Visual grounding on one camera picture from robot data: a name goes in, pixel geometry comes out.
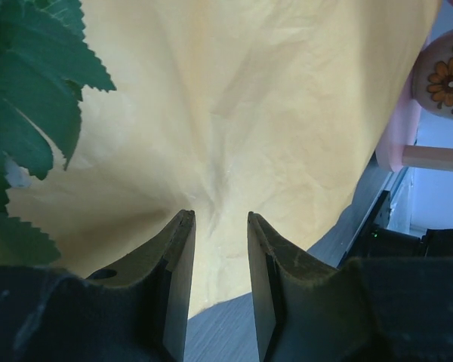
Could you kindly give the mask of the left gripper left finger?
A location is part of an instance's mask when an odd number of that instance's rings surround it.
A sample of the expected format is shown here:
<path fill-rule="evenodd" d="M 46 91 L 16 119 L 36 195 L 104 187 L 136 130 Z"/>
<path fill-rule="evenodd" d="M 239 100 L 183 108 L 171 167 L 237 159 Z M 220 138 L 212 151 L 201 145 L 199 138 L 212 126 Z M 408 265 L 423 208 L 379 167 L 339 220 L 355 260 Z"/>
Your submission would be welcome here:
<path fill-rule="evenodd" d="M 80 278 L 62 268 L 0 266 L 0 361 L 181 361 L 196 216 Z"/>

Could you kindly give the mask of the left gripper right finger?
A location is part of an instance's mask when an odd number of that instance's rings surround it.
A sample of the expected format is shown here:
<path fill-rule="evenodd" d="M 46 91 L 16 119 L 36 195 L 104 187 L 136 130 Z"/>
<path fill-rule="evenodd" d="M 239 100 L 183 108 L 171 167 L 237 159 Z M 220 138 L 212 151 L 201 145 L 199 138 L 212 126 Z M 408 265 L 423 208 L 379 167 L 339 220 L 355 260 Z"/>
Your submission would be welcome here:
<path fill-rule="evenodd" d="M 261 361 L 392 361 L 355 272 L 333 268 L 248 215 L 248 261 Z"/>

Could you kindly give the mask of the orange wrapping paper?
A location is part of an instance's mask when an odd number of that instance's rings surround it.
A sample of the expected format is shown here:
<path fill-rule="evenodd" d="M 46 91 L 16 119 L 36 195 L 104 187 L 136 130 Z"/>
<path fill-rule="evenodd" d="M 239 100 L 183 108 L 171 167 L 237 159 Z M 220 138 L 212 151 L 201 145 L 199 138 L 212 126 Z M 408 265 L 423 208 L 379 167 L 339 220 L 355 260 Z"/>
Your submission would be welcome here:
<path fill-rule="evenodd" d="M 350 205 L 438 1 L 85 1 L 116 90 L 68 167 L 12 189 L 81 276 L 196 214 L 190 315 L 248 293 L 247 215 L 308 249 Z"/>

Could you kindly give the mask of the artificial flower bunch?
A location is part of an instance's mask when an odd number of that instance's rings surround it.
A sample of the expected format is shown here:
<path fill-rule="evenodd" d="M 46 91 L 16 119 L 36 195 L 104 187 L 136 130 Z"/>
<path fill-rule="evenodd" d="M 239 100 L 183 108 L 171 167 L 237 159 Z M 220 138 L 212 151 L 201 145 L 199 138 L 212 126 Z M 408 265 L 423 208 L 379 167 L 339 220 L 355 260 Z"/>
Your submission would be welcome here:
<path fill-rule="evenodd" d="M 0 265 L 49 265 L 50 237 L 8 214 L 10 167 L 44 179 L 53 148 L 70 160 L 79 140 L 84 87 L 113 91 L 85 42 L 79 1 L 0 1 Z"/>

